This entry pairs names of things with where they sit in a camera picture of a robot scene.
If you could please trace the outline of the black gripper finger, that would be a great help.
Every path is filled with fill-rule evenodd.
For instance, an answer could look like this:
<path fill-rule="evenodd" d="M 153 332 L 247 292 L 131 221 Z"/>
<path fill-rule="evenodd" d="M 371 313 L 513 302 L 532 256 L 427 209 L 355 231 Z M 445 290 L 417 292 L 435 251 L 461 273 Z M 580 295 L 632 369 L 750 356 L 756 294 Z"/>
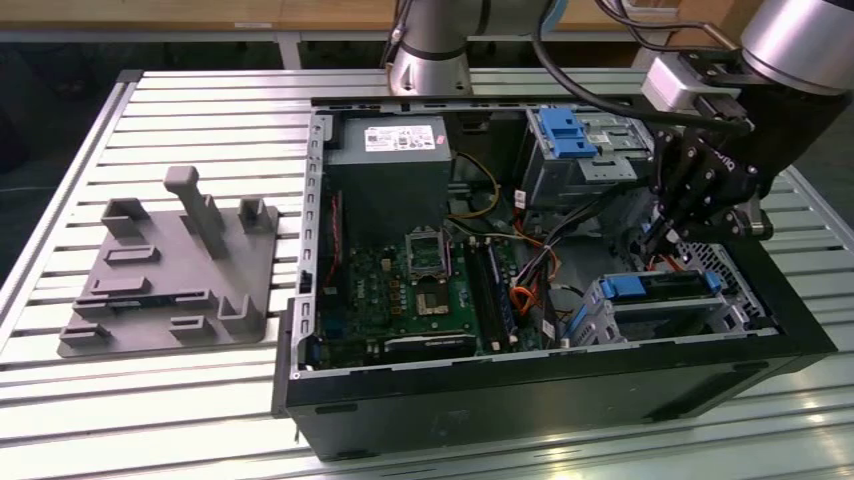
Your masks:
<path fill-rule="evenodd" d="M 672 250 L 668 235 L 692 238 L 693 231 L 706 221 L 704 200 L 708 178 L 704 170 L 704 142 L 697 128 L 681 133 L 662 130 L 656 141 L 656 175 L 652 193 L 656 196 L 652 226 L 644 235 L 642 253 L 653 258 Z"/>
<path fill-rule="evenodd" d="M 681 242 L 722 244 L 742 240 L 769 240 L 774 235 L 774 226 L 758 197 L 726 207 L 713 214 L 692 214 L 672 228 L 666 239 Z"/>

